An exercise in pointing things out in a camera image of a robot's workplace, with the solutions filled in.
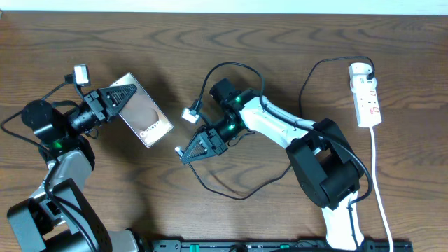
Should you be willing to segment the Galaxy smartphone with reflective screen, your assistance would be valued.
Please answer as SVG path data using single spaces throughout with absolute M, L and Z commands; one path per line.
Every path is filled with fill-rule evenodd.
M 121 110 L 120 116 L 142 143 L 150 148 L 168 134 L 174 126 L 130 72 L 112 83 L 111 87 L 130 84 L 136 86 L 136 93 Z

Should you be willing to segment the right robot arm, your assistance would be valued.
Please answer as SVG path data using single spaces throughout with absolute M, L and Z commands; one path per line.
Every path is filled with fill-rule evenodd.
M 224 112 L 215 123 L 201 126 L 185 150 L 176 149 L 182 163 L 223 154 L 242 130 L 258 132 L 285 149 L 306 196 L 321 207 L 330 248 L 355 251 L 364 236 L 356 203 L 362 177 L 370 178 L 335 122 L 304 120 L 270 103 L 257 90 L 244 92 L 224 78 L 210 95 Z

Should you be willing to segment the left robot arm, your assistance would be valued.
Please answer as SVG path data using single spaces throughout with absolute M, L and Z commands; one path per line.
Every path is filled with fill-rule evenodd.
M 146 250 L 131 229 L 108 231 L 82 192 L 95 168 L 90 132 L 111 122 L 136 91 L 133 84 L 101 88 L 81 94 L 80 104 L 42 97 L 18 112 L 40 139 L 48 168 L 38 189 L 7 213 L 23 251 Z

